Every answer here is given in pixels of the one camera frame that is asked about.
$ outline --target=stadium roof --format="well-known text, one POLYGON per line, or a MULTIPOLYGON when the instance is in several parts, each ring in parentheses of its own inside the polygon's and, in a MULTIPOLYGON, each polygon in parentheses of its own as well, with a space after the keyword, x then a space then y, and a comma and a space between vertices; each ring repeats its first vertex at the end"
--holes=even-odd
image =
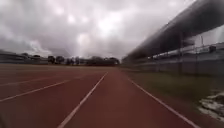
POLYGON ((197 0, 126 58, 137 59, 192 45, 182 42, 224 24, 224 0, 197 0))

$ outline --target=white lane line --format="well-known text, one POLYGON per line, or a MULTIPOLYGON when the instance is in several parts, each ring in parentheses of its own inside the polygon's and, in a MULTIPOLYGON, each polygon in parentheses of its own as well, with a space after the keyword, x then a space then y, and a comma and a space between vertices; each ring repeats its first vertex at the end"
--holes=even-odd
POLYGON ((51 78, 54 78, 54 77, 58 77, 58 76, 47 77, 47 78, 31 79, 31 80, 27 80, 27 81, 20 81, 20 82, 13 82, 13 83, 5 83, 5 84, 1 84, 0 86, 9 86, 9 85, 17 85, 17 84, 23 84, 23 83, 28 83, 28 82, 34 82, 34 81, 41 81, 41 80, 51 79, 51 78))
POLYGON ((50 85, 50 86, 46 86, 46 87, 43 87, 43 88, 35 89, 35 90, 29 91, 29 92, 25 92, 25 93, 21 93, 21 94, 15 95, 15 96, 7 97, 7 98, 4 98, 4 99, 1 99, 0 100, 0 103, 1 102, 4 102, 4 101, 7 101, 7 100, 12 100, 12 99, 17 98, 17 97, 20 97, 20 96, 25 96, 25 95, 28 95, 28 94, 31 94, 31 93, 35 93, 35 92, 38 92, 38 91, 42 91, 44 89, 48 89, 48 88, 51 88, 51 87, 54 87, 54 86, 58 86, 58 85, 67 83, 69 81, 70 80, 64 80, 62 82, 59 82, 59 83, 56 83, 56 84, 53 84, 53 85, 50 85))
POLYGON ((89 91, 89 93, 82 99, 81 102, 72 110, 72 112, 61 122, 61 124, 57 128, 64 128, 65 125, 72 119, 72 117, 77 113, 77 111, 80 109, 80 107, 85 103, 85 101, 89 98, 89 96, 93 93, 93 91, 96 89, 96 87, 100 84, 100 82, 104 79, 104 77, 108 74, 105 73, 100 80, 95 84, 95 86, 89 91))
POLYGON ((164 106, 165 108, 167 108, 169 111, 171 111, 173 114, 177 115, 179 118, 181 118, 182 120, 184 120, 185 122, 187 122, 189 125, 191 125, 193 128, 200 128, 198 125, 196 125, 193 121, 187 119, 184 115, 180 114, 179 112, 177 112, 176 110, 174 110, 173 108, 171 108, 170 106, 168 106, 167 104, 165 104, 164 102, 162 102, 160 99, 156 98, 155 96, 153 96, 151 93, 149 93, 148 91, 146 91, 145 89, 143 89, 141 86, 139 86, 138 84, 136 84, 134 81, 132 81, 130 78, 128 78, 128 80, 134 84, 137 88, 139 88, 140 90, 142 90, 146 95, 150 96, 151 98, 153 98, 155 101, 157 101, 158 103, 160 103, 162 106, 164 106))

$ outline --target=grandstand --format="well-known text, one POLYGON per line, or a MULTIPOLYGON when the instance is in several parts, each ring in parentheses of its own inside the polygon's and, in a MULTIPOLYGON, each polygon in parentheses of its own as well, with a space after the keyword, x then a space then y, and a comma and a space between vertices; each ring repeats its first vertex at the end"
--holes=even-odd
POLYGON ((33 57, 31 55, 25 56, 0 50, 0 63, 13 63, 13 64, 48 64, 48 59, 44 57, 33 57))
POLYGON ((223 0, 197 0, 128 54, 123 63, 150 71, 224 74, 223 7, 223 0))

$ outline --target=running track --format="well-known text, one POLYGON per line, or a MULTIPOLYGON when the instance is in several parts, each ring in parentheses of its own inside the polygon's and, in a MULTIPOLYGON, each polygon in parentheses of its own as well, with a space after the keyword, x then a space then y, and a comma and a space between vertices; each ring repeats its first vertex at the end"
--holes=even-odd
POLYGON ((117 68, 0 66, 0 128, 197 127, 117 68))

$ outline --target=cloudy sky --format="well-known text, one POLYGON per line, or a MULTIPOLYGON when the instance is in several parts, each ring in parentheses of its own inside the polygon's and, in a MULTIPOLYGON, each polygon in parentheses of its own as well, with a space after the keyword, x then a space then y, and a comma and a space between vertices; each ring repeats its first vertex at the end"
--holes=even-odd
POLYGON ((194 0, 0 0, 0 49, 121 58, 194 0))

